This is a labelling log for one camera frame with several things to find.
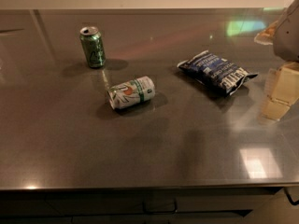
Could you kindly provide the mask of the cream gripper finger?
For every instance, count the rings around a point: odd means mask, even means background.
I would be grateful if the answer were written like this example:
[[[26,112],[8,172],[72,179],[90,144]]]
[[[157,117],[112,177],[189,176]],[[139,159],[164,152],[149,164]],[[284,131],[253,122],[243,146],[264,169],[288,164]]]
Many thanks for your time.
[[[299,99],[299,63],[286,62],[279,69],[270,69],[264,93],[262,116],[280,120]]]
[[[254,42],[261,45],[272,45],[278,22],[274,21],[254,37]]]

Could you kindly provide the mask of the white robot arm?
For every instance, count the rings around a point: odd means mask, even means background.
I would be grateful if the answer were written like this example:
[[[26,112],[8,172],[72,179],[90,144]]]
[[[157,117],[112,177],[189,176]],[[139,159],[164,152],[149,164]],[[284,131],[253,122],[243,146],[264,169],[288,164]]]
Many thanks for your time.
[[[299,99],[299,0],[293,0],[254,41],[272,45],[274,54],[285,61],[280,68],[269,70],[261,107],[262,117],[280,120]]]

